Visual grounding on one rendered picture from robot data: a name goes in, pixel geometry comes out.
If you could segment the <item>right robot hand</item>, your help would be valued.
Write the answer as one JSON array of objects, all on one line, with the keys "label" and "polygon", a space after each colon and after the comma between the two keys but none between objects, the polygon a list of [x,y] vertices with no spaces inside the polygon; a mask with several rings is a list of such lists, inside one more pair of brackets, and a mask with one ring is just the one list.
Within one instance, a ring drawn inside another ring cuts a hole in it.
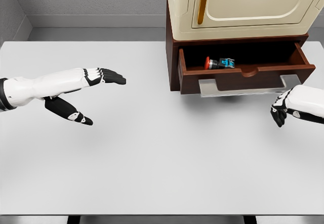
[{"label": "right robot hand", "polygon": [[319,90],[319,88],[297,85],[278,96],[270,109],[277,126],[284,125],[288,114],[301,120],[324,124],[324,119],[319,116],[318,111]]}]

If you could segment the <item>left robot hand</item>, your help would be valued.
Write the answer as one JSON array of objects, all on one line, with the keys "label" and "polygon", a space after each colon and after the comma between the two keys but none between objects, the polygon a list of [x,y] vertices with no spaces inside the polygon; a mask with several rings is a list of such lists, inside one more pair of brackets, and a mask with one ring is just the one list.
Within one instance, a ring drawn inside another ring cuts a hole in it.
[{"label": "left robot hand", "polygon": [[37,78],[33,83],[34,96],[45,100],[45,108],[52,113],[74,122],[93,125],[93,121],[84,116],[69,102],[61,99],[60,94],[78,91],[100,83],[126,84],[126,79],[105,68],[75,68],[52,73]]}]

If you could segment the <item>red button switch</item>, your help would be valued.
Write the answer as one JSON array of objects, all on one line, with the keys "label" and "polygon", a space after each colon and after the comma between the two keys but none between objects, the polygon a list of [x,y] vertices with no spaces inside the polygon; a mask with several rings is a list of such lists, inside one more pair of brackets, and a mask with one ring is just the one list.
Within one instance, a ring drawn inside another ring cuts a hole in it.
[{"label": "red button switch", "polygon": [[207,57],[204,65],[205,70],[233,68],[235,68],[235,60],[231,58],[220,58],[219,60],[214,60]]}]

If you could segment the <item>brown wooden drawer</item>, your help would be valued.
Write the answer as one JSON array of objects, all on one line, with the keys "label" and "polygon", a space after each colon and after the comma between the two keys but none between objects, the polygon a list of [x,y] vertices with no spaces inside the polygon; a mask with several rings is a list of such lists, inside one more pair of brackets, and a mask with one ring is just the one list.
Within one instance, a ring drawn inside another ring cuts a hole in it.
[{"label": "brown wooden drawer", "polygon": [[[234,59],[235,68],[205,70],[207,57]],[[200,79],[214,79],[220,91],[276,88],[283,86],[281,75],[295,74],[304,83],[315,70],[294,41],[186,46],[178,61],[182,94],[199,94]]]}]

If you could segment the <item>brown wooden cabinet frame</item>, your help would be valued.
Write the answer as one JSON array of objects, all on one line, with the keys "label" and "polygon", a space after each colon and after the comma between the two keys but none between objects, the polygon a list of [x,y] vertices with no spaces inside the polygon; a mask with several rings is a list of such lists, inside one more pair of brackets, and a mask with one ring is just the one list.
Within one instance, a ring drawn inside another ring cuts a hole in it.
[{"label": "brown wooden cabinet frame", "polygon": [[254,43],[254,42],[275,42],[275,41],[294,41],[300,47],[308,38],[304,35],[283,35],[283,36],[262,36],[262,37],[239,37],[239,38],[213,38],[200,40],[176,40],[173,37],[174,27],[171,23],[170,12],[166,15],[166,55],[169,71],[169,82],[171,91],[180,92],[179,80],[179,50],[186,46],[203,46],[215,44],[234,44],[234,43]]}]

